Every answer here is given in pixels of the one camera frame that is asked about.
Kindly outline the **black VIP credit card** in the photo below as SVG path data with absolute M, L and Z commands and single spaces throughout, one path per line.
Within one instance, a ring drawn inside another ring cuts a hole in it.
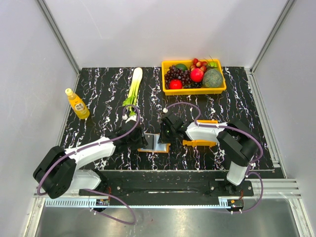
M 153 134 L 145 134 L 145 139 L 147 145 L 144 147 L 145 150 L 152 150 L 154 148 L 154 135 Z

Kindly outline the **orange leather card holder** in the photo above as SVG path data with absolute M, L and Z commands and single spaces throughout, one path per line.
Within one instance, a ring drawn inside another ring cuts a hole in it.
M 146 153 L 169 153 L 170 144 L 167 143 L 159 143 L 160 134 L 154 135 L 154 148 L 152 150 L 145 150 L 144 148 L 140 148 L 138 152 L 146 152 Z

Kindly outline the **small yellow plastic bin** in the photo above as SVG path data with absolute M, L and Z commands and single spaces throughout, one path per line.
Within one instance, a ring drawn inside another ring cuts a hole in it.
M 182 145 L 213 147 L 219 143 L 217 136 L 222 130 L 216 120 L 198 120 L 197 125 L 192 122 L 185 130 L 186 138 L 183 139 Z

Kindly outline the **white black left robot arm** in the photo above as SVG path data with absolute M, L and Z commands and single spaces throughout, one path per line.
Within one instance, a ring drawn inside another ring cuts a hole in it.
M 37 194 L 59 198 L 71 189 L 91 189 L 102 195 L 107 183 L 95 171 L 82 171 L 81 167 L 98 159 L 121 153 L 127 148 L 139 149 L 147 145 L 138 121 L 128 119 L 119 129 L 86 145 L 63 149 L 51 148 L 33 172 L 38 182 Z

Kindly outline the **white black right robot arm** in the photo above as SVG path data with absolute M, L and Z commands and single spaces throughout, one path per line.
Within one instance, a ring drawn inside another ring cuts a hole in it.
M 260 152 L 257 159 L 263 155 L 257 137 L 240 120 L 230 123 L 183 121 L 173 112 L 165 111 L 161 117 L 158 142 L 173 143 L 175 140 L 218 143 L 231 161 L 224 187 L 232 196 L 242 190 L 242 181 L 248 175 L 255 154 Z

